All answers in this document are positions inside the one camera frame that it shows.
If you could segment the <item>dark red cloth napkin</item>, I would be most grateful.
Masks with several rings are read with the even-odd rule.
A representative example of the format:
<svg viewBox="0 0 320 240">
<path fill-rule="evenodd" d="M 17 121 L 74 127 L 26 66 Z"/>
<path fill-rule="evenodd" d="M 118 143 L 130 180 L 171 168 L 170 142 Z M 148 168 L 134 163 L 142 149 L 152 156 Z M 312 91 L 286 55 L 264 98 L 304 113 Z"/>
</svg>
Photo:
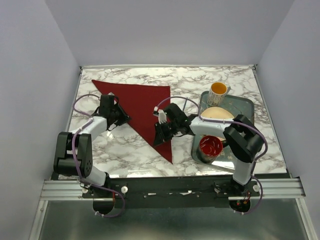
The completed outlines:
<svg viewBox="0 0 320 240">
<path fill-rule="evenodd" d="M 94 79 L 92 83 L 101 94 L 113 93 L 117 96 L 120 106 L 131 117 L 128 124 L 163 158 L 170 163 L 173 161 L 170 141 L 154 146 L 158 119 L 153 111 L 162 100 L 171 96 L 169 86 L 110 83 Z"/>
</svg>

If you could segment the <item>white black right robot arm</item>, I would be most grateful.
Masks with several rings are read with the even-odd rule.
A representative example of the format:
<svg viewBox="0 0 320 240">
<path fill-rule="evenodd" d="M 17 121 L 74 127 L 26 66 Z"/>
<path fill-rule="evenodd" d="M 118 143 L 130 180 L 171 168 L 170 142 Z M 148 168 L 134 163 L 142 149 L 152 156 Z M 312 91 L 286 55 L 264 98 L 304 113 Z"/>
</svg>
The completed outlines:
<svg viewBox="0 0 320 240">
<path fill-rule="evenodd" d="M 196 116 L 178 117 L 169 122 L 156 122 L 153 145 L 159 146 L 170 141 L 174 135 L 204 135 L 224 138 L 233 155 L 237 158 L 230 183 L 230 191 L 241 196 L 248 190 L 253 177 L 256 161 L 268 151 L 264 135 L 244 116 L 234 119 L 215 119 Z"/>
</svg>

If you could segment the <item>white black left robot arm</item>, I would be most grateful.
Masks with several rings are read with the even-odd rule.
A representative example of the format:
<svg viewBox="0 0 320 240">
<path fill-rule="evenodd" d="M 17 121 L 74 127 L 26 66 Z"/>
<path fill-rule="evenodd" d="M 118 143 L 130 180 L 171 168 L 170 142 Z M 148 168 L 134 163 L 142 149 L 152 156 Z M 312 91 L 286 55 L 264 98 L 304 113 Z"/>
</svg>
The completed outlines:
<svg viewBox="0 0 320 240">
<path fill-rule="evenodd" d="M 109 174 L 93 165 L 93 141 L 111 127 L 126 124 L 131 118 L 119 104 L 99 106 L 88 114 L 88 121 L 71 132 L 57 136 L 53 171 L 66 177 L 94 185 L 93 191 L 101 198 L 111 191 Z"/>
</svg>

